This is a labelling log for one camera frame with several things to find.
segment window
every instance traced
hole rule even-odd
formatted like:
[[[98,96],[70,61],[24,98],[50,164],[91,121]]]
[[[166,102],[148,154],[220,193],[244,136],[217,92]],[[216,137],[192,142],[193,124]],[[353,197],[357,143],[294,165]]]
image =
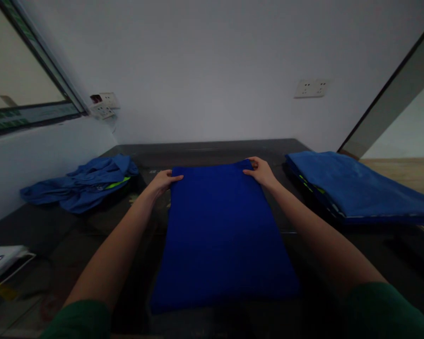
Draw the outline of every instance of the window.
[[[18,8],[0,0],[0,134],[85,114]]]

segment white device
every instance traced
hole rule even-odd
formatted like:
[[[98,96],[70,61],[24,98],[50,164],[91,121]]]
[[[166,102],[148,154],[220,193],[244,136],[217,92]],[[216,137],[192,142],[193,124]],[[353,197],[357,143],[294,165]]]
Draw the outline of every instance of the white device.
[[[16,261],[29,254],[25,246],[0,246],[0,276]]]

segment green sleeve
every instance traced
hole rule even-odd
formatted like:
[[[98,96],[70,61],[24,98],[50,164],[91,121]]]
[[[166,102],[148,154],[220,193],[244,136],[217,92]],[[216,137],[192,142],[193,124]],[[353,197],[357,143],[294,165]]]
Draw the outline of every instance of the green sleeve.
[[[111,315],[103,302],[81,300],[63,308],[40,339],[110,338]]]
[[[357,286],[345,310],[348,338],[424,339],[424,315],[389,284]]]

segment wooden floor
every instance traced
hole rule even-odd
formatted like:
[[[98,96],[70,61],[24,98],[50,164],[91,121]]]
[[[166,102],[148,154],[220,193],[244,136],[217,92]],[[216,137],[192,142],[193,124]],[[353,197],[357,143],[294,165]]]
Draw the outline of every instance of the wooden floor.
[[[361,159],[381,175],[424,194],[424,158]]]

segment folded blue cloth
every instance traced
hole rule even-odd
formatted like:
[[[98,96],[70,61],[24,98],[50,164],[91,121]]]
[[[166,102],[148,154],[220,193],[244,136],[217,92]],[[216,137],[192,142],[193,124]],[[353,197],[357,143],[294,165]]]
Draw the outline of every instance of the folded blue cloth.
[[[411,217],[424,220],[424,194],[335,152],[286,155],[306,180],[325,191],[346,218]]]
[[[153,313],[299,294],[299,281],[261,186],[231,165],[173,168]]]
[[[103,198],[127,184],[125,177],[138,174],[129,156],[95,158],[66,177],[41,181],[20,190],[26,202],[40,205],[59,202],[71,213],[83,213],[101,203]],[[110,184],[123,183],[106,189]]]

